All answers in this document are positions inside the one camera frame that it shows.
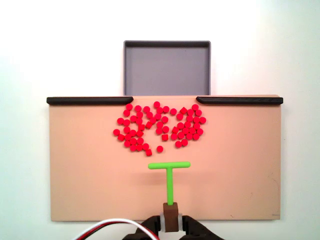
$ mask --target beige platform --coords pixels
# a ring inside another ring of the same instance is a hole
[[[159,101],[191,108],[194,96],[140,96],[133,105]],[[149,163],[190,161],[173,171],[179,212],[197,220],[280,218],[280,105],[200,105],[207,122],[198,141],[176,149],[155,126],[144,131],[153,155],[130,152],[113,136],[123,105],[54,106],[50,112],[51,219],[144,220],[162,212],[166,173]],[[177,124],[169,118],[169,127]],[[156,153],[162,145],[164,152]]]

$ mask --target white wall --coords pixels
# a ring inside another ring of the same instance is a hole
[[[204,224],[229,240],[319,239],[319,13],[318,0],[0,1],[0,239],[69,240],[90,225],[50,220],[46,97],[121,95],[124,40],[210,40],[213,95],[284,98],[281,220]]]

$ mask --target green t-shaped pusher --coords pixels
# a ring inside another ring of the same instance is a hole
[[[189,168],[190,162],[178,161],[178,162],[158,162],[149,163],[149,169],[166,169],[166,199],[168,205],[174,204],[174,182],[172,169]]]

